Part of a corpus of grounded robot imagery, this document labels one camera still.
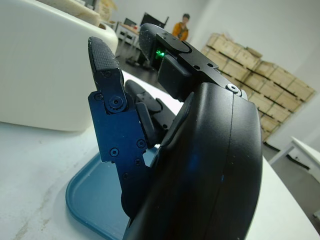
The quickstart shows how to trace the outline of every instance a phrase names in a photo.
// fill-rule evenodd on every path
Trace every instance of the wooden crate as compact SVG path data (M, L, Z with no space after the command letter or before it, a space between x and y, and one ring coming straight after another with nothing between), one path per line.
M222 71L239 81L243 81L249 70L233 60L228 60Z
M269 78L275 83L279 84L283 88L287 88L294 80L295 76L290 72L284 70L278 66L269 76Z
M259 57L251 54L247 49L244 48L240 49L233 59L251 70L253 70L260 61Z
M269 81L267 78L256 74L254 72L251 72L243 81L244 84L246 84L247 86L249 86L250 88L259 91L261 89L261 87L267 82Z
M245 49L247 49L253 56L256 56L257 58L262 58L262 54L260 53L260 52L258 52L258 51L256 51L256 50L254 50L253 48L251 48L251 47L246 47Z
M267 140L267 138L270 136L270 134L271 134L271 132L261 128L261 138L262 138L263 142L265 142Z
M259 118L260 118L260 119L261 119L262 116L264 115L264 113L263 113L262 111L259 111L259 110L258 110L258 114L259 114Z
M269 77L277 68L278 66L272 62L268 61L261 61L254 71L258 74L261 74L263 76Z
M228 79L230 83L236 85L238 88L240 88L240 87L242 86L242 82L236 80L234 77L229 76L229 75L227 75L227 74L225 74L225 73L223 73L223 72L222 72L221 74L222 74L222 76L224 76L226 79Z
M273 102L263 96L262 94L259 94L258 92L255 92L251 95L250 98L248 98L250 102L253 102L256 107L263 113L267 113L268 110L273 105Z
M271 100L277 101L277 98L284 92L284 90L272 81L267 80L260 88L259 92Z
M296 78L287 88L288 91L294 93L302 100L309 99L314 94L314 89L309 87L306 83Z
M226 39L224 35L214 33L209 38L207 45L216 49L218 52L225 54L230 58L234 58L236 54L242 48L241 46L235 44L234 42Z
M204 47L201 49L201 53L202 53L203 55L207 56L207 54L209 53L210 49L211 49L210 47L204 46Z
M299 100L297 97L293 96L287 91L284 91L277 98L276 102L292 112L296 111L303 103L301 100Z
M305 102L308 102L310 99L313 98L313 96L316 94L317 92L314 91L306 100L304 100Z
M273 104L267 114L283 123L285 120L287 120L287 118L290 117L291 112L277 104Z
M267 115L264 115L260 119L260 122L261 122L261 127L268 132L272 132L279 125L279 122L277 120Z
M217 51L210 49L207 53L206 57L210 59L212 62L218 65L218 69L224 69L225 65L227 64L228 58Z
M240 89L244 90L248 99L252 96L252 94L254 94L256 91L251 89L250 87L248 87L247 85L242 84L240 86Z

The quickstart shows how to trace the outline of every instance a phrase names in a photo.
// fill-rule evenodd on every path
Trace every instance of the white tabletop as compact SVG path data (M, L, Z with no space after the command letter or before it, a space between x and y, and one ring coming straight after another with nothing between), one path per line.
M161 98L174 113L179 111L180 102L126 72L123 75ZM0 123L0 239L102 240L74 220L65 203L69 180L97 152L93 126L84 132L61 132ZM265 160L258 206L246 239L320 240Z
M302 141L296 139L295 137L291 137L293 142L298 145L305 154L310 156L318 165L320 165L320 152L303 143Z

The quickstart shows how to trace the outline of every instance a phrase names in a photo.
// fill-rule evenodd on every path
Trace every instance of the white plastic container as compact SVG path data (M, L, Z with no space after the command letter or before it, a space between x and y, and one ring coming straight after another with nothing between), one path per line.
M88 38L101 38L115 53L115 32L35 0L1 0L0 29L0 122L62 131L89 127L88 95L96 87Z

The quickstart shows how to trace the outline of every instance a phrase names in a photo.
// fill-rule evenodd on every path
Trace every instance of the person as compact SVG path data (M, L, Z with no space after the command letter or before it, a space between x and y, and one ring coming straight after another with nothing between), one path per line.
M185 41L188 37L189 30L187 28L187 23L189 22L190 15L188 13L183 14L182 22L178 22L174 25L172 35L180 39L181 41Z

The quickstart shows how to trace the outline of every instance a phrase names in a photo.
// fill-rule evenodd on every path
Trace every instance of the yellow shirt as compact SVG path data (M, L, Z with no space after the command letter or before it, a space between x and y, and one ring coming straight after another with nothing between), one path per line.
M188 37L189 30L187 27L184 29L182 28L182 22L178 22L176 25L174 25L172 35L175 37L178 37L181 41L185 41Z

